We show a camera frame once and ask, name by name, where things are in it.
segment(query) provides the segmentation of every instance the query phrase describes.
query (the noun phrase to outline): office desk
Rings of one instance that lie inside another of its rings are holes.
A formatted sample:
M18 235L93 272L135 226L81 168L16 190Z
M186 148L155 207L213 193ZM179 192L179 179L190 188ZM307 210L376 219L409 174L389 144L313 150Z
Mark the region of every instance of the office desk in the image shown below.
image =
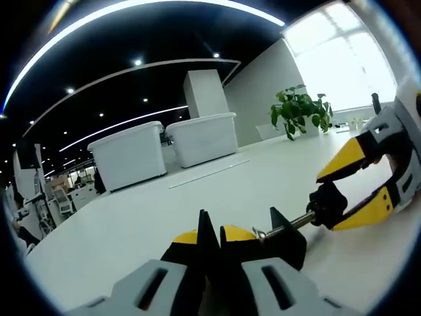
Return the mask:
M27 257L28 267L63 311L110 295L117 280L160 258L175 236L197 228L200 209L209 212L217 236L223 224L269 230L272 206L289 220L302 215L317 173L349 137L330 132L291 142L281 136L101 196L50 233ZM352 206L390 174L383 159L337 186ZM301 229L309 240L302 272L322 294L367 312L406 262L420 214L418 200L375 226L330 232L307 225Z

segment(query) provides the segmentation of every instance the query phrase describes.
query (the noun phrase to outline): bright window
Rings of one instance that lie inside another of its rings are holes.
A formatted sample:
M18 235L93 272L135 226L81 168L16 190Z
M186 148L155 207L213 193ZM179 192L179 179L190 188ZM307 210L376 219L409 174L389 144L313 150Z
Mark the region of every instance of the bright window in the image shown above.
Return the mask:
M396 83L380 46L343 3L318 9L284 32L309 95L324 93L335 111L393 101Z

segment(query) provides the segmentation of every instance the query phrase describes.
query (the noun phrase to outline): white plastic bin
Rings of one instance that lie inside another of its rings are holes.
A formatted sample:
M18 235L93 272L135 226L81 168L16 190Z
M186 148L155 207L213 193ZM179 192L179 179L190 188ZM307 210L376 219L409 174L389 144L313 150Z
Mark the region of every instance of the white plastic bin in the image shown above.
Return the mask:
M142 124L97 140L92 151L105 188L114 191L166 173L161 122Z
M235 153L235 113L194 118L168 125L177 160L183 168Z

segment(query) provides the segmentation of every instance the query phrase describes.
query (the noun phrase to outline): black ceiling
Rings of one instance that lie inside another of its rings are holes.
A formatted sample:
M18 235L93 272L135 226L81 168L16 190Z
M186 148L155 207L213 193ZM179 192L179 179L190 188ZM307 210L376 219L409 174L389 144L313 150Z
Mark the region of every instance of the black ceiling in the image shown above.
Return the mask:
M114 1L79 0L68 11L57 28L47 36L54 1L16 1L9 17L12 26L10 51L4 60L0 96L6 96L18 71L46 41L79 18L106 7ZM271 15L287 24L322 0L237 0ZM241 61L247 65L280 38L279 26L252 14L204 3L167 2L133 7L97 19L60 41L29 71L12 95L0 120L3 146L0 170L11 176L12 144L21 139L29 122L66 96L67 87L80 88L110 73L133 66L140 58L144 63L188 58L220 58ZM217 69L225 78L232 63L183 63L136 70L101 82L72 96L35 125L28 139L45 146L44 158L62 165L64 158L84 155L86 146L107 133L96 136L59 153L59 149L113 124L147 113L185 105L182 89L186 72L194 69ZM188 119L188 111L169 112L149 118L164 125ZM117 132L113 129L108 134ZM45 165L45 171L51 168Z

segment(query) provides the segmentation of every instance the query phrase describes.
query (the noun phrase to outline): metal screw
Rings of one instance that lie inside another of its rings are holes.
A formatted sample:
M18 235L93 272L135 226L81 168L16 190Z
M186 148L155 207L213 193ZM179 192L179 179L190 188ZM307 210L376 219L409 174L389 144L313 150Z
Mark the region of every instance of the metal screw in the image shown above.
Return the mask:
M300 216L299 218L293 220L291 222L291 225L295 227L296 229L303 227L304 225L310 223L311 221L316 219L316 213L314 211L309 211L303 216ZM263 232L259 229L256 229L253 227L253 232L255 233L256 237L261 241L264 242L265 239L271 238L273 236L276 236L280 232L282 232L285 229L284 226L279 226L275 229L272 229L269 232Z

